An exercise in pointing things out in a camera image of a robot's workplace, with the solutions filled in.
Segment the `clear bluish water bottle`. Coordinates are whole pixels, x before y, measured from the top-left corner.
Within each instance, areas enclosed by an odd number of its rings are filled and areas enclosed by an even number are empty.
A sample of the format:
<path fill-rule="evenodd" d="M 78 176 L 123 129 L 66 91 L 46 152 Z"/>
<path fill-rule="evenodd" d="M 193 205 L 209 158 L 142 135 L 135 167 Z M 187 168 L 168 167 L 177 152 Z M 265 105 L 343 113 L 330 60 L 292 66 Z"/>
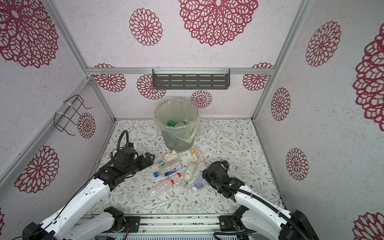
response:
<path fill-rule="evenodd" d="M 198 192 L 205 186 L 206 183 L 207 181 L 202 176 L 198 176 L 193 182 L 192 191 Z"/>

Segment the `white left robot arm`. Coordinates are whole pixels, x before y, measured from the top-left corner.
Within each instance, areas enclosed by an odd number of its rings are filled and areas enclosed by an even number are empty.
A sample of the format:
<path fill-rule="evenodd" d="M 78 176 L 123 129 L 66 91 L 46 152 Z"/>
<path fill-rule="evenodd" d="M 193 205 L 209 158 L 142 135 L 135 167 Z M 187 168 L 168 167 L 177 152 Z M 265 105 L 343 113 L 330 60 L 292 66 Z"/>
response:
<path fill-rule="evenodd" d="M 30 223 L 23 229 L 23 240 L 89 240 L 107 230 L 124 227 L 124 214 L 108 207 L 93 220 L 75 227 L 83 215 L 127 178 L 154 164 L 155 155 L 139 155 L 134 148 L 124 147 L 112 155 L 60 210 L 41 223 Z"/>

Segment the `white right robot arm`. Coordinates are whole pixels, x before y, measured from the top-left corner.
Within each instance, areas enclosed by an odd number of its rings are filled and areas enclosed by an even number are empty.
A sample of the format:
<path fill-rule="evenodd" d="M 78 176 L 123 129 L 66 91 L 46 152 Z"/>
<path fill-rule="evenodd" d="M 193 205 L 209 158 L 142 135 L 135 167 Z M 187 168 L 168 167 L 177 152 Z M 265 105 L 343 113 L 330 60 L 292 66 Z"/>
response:
<path fill-rule="evenodd" d="M 227 161 L 214 162 L 203 170 L 202 177 L 223 197 L 239 204 L 231 216 L 220 216 L 220 236 L 242 239 L 253 233 L 268 240 L 317 240 L 319 237 L 307 216 L 296 210 L 280 208 L 256 194 L 243 181 L 228 175 Z"/>

